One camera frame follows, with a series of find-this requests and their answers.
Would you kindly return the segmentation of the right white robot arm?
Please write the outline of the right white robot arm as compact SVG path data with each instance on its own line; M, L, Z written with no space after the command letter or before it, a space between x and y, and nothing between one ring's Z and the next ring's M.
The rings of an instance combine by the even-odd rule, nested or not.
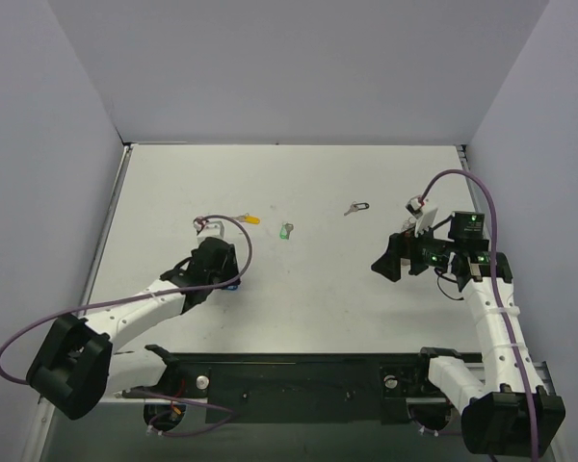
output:
M524 341L507 257L493 252L484 215L452 213L443 221L448 236L439 239L436 213L412 210L407 228L390 235L371 269L392 282L428 269L453 274L473 319L485 377L476 378L454 350L423 348L425 361L411 369L412 385L423 394L438 390L451 402L470 452L537 461L563 423L565 405L547 390Z

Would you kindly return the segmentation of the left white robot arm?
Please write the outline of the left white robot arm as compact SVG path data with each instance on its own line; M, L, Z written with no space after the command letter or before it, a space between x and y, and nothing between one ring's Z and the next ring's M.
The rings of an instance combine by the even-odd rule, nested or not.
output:
M88 414L107 393L146 386L168 396L179 382L176 368L147 353L118 351L157 324L186 314L214 290L239 285L235 245L207 237L136 300L83 318L58 317L26 381L72 420Z

